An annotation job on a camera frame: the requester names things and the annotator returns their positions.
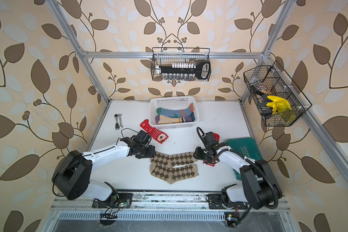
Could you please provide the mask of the red christmas sock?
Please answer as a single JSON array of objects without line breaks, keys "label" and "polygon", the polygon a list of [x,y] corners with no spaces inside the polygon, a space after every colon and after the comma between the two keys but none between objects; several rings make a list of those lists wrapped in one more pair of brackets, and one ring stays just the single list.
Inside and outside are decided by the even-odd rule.
[{"label": "red christmas sock", "polygon": [[204,163],[215,166],[217,151],[213,146],[219,143],[220,136],[213,132],[208,132],[203,136],[205,146],[205,161]]},{"label": "red christmas sock", "polygon": [[163,144],[169,136],[161,130],[156,129],[155,127],[150,126],[149,120],[145,119],[140,127],[145,130],[155,141],[160,144]]}]

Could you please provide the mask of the beige purple sock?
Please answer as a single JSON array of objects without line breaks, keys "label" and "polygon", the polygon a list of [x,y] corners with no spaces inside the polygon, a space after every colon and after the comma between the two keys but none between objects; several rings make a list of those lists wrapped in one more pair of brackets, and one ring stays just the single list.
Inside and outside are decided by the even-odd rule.
[{"label": "beige purple sock", "polygon": [[181,117],[179,122],[180,123],[187,123],[187,122],[194,122],[196,120],[194,113],[192,112],[189,116]]},{"label": "beige purple sock", "polygon": [[184,123],[184,118],[171,118],[164,115],[155,116],[155,122],[157,125],[161,124],[174,124],[174,123]]}]

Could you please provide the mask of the brown argyle sock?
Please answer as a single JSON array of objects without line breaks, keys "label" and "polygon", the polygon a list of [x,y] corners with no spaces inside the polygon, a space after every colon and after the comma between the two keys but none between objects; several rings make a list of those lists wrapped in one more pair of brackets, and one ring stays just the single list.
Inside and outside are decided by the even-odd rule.
[{"label": "brown argyle sock", "polygon": [[150,159],[151,163],[156,163],[168,168],[174,168],[175,166],[189,165],[197,161],[193,156],[193,152],[186,152],[174,155],[168,155],[161,152],[157,152],[153,158]]},{"label": "brown argyle sock", "polygon": [[177,168],[168,168],[156,163],[152,163],[150,165],[150,174],[153,177],[161,179],[169,184],[174,184],[178,181],[195,178],[199,175],[196,164],[189,164]]}]

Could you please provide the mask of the blue striped sock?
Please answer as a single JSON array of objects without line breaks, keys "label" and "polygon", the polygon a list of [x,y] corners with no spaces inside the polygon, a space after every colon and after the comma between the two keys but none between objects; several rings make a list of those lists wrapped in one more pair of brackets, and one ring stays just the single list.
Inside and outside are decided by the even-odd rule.
[{"label": "blue striped sock", "polygon": [[171,118],[181,118],[189,116],[194,111],[194,106],[191,103],[188,108],[182,110],[172,110],[165,108],[157,108],[156,113],[158,115],[164,115]]}]

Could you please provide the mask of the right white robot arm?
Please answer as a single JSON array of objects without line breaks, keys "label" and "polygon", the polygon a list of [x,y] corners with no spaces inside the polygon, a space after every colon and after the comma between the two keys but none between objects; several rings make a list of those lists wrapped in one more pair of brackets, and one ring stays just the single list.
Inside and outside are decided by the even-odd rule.
[{"label": "right white robot arm", "polygon": [[200,127],[196,128],[196,132],[204,145],[196,148],[196,159],[206,164],[224,162],[241,176],[242,185],[234,184],[221,190],[224,208],[234,208],[238,202],[247,203],[254,209],[278,207],[282,191],[267,161],[248,158],[227,143],[218,142],[212,132],[204,133]]}]

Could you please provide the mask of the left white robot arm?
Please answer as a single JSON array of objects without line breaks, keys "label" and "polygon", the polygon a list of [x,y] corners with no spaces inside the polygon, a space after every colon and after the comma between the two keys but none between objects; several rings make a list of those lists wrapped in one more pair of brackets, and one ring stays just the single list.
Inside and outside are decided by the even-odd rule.
[{"label": "left white robot arm", "polygon": [[118,139],[116,143],[99,150],[80,153],[71,151],[58,165],[52,177],[54,187],[68,200],[80,196],[102,202],[111,201],[117,190],[107,182],[91,179],[91,173],[117,159],[135,156],[138,159],[155,156],[152,137],[141,130],[132,137]]}]

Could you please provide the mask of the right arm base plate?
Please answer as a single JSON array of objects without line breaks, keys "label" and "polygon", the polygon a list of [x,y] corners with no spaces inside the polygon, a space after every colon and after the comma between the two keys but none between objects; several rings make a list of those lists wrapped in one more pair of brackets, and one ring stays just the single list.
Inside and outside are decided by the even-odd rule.
[{"label": "right arm base plate", "polygon": [[206,201],[209,204],[209,208],[216,209],[228,209],[228,210],[246,210],[248,209],[248,204],[244,202],[231,202],[224,193],[211,193],[206,196]]}]

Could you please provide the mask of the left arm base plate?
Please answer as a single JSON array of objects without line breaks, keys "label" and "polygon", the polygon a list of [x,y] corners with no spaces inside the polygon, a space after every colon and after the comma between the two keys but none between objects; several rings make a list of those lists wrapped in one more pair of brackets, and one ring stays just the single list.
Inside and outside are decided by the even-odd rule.
[{"label": "left arm base plate", "polygon": [[106,201],[95,199],[92,208],[128,208],[132,202],[132,193],[117,193],[110,196]]}]

